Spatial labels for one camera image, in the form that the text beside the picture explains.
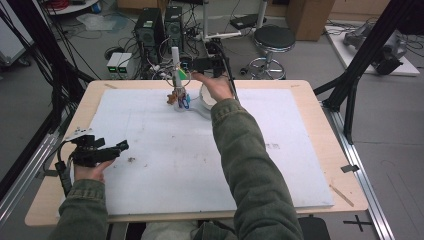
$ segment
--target computer tower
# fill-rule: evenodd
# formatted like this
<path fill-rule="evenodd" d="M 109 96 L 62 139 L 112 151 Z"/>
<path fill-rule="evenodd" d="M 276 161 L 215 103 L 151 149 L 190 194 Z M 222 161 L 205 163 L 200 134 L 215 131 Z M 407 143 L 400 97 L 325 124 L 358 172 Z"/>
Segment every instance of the computer tower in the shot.
<path fill-rule="evenodd" d="M 143 8 L 134 27 L 140 51 L 150 61 L 160 63 L 165 50 L 165 30 L 159 8 Z"/>
<path fill-rule="evenodd" d="M 165 30 L 168 39 L 168 52 L 172 47 L 184 51 L 183 9 L 179 6 L 168 6 L 165 12 Z"/>

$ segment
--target person's right hand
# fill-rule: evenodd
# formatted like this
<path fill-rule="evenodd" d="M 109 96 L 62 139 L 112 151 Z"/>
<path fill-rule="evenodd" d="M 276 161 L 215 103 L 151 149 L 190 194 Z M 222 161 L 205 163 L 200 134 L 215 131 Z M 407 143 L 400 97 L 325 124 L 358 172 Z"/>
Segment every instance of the person's right hand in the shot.
<path fill-rule="evenodd" d="M 191 77 L 205 84 L 211 97 L 217 102 L 227 98 L 233 98 L 230 81 L 228 81 L 228 77 L 225 74 L 218 78 L 210 78 L 201 73 L 194 72 L 191 74 Z"/>

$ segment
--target green jacket sleeve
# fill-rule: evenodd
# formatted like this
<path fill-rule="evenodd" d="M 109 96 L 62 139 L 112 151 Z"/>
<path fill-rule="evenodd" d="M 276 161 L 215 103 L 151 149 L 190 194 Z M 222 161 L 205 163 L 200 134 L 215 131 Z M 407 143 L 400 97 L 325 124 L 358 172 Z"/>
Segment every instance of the green jacket sleeve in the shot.
<path fill-rule="evenodd" d="M 59 223 L 49 240 L 106 239 L 105 185 L 88 179 L 74 182 L 59 213 Z"/>
<path fill-rule="evenodd" d="M 233 99 L 217 103 L 211 114 L 222 168 L 237 205 L 237 237 L 303 239 L 289 190 L 266 152 L 255 119 Z"/>

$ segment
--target gray floor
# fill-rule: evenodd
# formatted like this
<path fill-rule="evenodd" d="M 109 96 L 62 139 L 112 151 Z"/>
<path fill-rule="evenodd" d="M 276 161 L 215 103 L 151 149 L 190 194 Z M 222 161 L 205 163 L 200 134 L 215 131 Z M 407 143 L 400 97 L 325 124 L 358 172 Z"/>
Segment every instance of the gray floor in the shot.
<path fill-rule="evenodd" d="M 69 25 L 74 16 L 63 19 Z M 69 27 L 79 32 L 71 42 L 102 79 L 108 79 L 104 51 L 131 37 L 133 23 L 121 18 L 120 27 L 111 32 L 80 32 L 81 26 Z M 284 20 L 270 18 L 269 23 L 284 25 Z M 211 20 L 211 31 L 226 26 L 225 19 Z M 224 40 L 227 56 L 236 79 L 246 79 L 238 71 L 259 56 L 249 36 Z M 424 60 L 412 53 L 406 57 L 422 71 Z M 287 79 L 307 80 L 313 88 L 338 77 L 344 68 L 326 36 L 317 42 L 297 42 L 287 53 L 276 54 L 287 70 Z M 78 66 L 91 74 L 77 57 Z M 14 66 L 0 73 L 0 126 L 3 153 L 0 177 L 3 177 L 50 110 L 51 88 L 36 66 Z M 396 239 L 424 239 L 424 76 L 363 75 L 357 94 L 353 140 L 365 170 Z M 329 93 L 318 96 L 323 100 Z M 45 239 L 51 228 L 25 226 L 24 218 L 41 181 L 35 179 L 18 207 L 0 229 L 0 239 Z M 332 239 L 376 239 L 372 226 L 343 224 L 370 221 L 367 212 L 317 215 L 326 220 Z"/>

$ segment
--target black stool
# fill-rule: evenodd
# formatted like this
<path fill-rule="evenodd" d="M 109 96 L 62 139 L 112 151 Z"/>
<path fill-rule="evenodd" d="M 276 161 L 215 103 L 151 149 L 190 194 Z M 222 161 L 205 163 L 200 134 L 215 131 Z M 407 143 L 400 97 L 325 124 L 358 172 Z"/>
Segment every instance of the black stool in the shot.
<path fill-rule="evenodd" d="M 296 42 L 292 31 L 278 26 L 264 26 L 255 31 L 254 41 L 256 46 L 264 50 L 265 57 L 256 58 L 246 68 L 242 68 L 242 75 L 250 71 L 254 79 L 286 79 L 284 67 L 275 59 L 274 52 L 290 51 Z"/>

